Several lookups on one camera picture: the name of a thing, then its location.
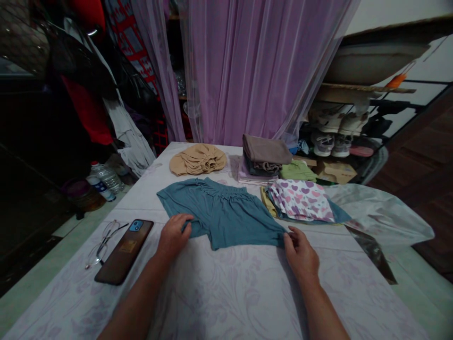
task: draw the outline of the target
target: floor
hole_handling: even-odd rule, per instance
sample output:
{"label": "floor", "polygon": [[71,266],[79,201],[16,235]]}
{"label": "floor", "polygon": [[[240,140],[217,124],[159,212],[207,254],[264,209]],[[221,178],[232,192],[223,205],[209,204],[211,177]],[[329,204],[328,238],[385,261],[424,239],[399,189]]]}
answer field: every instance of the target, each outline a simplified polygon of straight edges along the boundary
{"label": "floor", "polygon": [[[83,220],[72,217],[54,235],[63,239],[8,293],[0,299],[0,338],[39,296],[52,278],[88,239],[107,214],[124,197],[89,212]],[[453,339],[453,285],[412,248],[387,256],[398,281],[394,292],[412,311],[432,340]]]}

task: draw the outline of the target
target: white tablecloth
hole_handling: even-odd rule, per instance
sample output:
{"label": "white tablecloth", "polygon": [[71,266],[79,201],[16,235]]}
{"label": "white tablecloth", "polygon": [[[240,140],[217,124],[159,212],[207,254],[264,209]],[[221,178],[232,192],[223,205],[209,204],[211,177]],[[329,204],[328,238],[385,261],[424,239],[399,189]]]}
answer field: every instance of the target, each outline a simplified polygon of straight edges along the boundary
{"label": "white tablecloth", "polygon": [[[171,157],[188,146],[170,144],[19,318],[6,339],[93,339],[101,332],[156,251],[168,220],[156,192],[192,177],[176,177],[168,169]],[[227,154],[228,165],[198,177],[243,186],[235,180],[242,149],[218,148]],[[258,187],[247,186],[247,190],[259,196]],[[126,281],[118,287],[94,282],[99,267],[85,270],[85,258],[100,241],[107,223],[137,218],[154,221],[155,226]],[[297,226],[306,232],[320,257],[321,284],[352,339],[428,338],[344,226]],[[122,234],[110,240],[109,251]],[[172,266],[152,325],[150,339],[308,339],[302,297],[283,249],[234,246],[212,251],[207,236],[189,240]]]}

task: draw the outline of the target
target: blue shorts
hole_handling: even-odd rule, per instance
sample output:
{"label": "blue shorts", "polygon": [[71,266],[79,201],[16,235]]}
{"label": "blue shorts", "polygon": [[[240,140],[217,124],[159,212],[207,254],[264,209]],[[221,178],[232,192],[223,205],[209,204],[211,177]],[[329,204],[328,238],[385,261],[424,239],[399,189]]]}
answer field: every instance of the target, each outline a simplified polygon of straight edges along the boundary
{"label": "blue shorts", "polygon": [[285,229],[244,187],[193,178],[171,184],[157,196],[170,217],[179,213],[193,215],[190,237],[208,235],[212,250],[236,245],[285,247]]}

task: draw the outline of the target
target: purple curtain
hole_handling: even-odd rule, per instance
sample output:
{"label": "purple curtain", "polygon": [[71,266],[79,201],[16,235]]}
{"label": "purple curtain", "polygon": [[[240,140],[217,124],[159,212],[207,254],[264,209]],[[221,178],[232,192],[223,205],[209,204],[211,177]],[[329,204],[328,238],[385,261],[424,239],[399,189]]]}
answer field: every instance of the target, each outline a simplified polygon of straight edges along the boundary
{"label": "purple curtain", "polygon": [[359,0],[182,0],[188,115],[195,140],[242,134],[297,143]]}
{"label": "purple curtain", "polygon": [[185,142],[178,86],[171,68],[167,43],[164,8],[168,13],[168,1],[134,0],[131,3],[138,29],[158,80],[157,87],[167,120],[168,138],[170,141]]}

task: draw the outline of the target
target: pink heart pattern cloth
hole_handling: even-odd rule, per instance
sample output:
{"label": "pink heart pattern cloth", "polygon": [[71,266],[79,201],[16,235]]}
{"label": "pink heart pattern cloth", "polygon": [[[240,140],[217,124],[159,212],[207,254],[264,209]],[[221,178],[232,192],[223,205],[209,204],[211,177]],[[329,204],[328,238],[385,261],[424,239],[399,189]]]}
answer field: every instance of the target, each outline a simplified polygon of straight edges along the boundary
{"label": "pink heart pattern cloth", "polygon": [[319,184],[298,179],[277,179],[269,187],[274,203],[289,218],[335,223],[328,195]]}

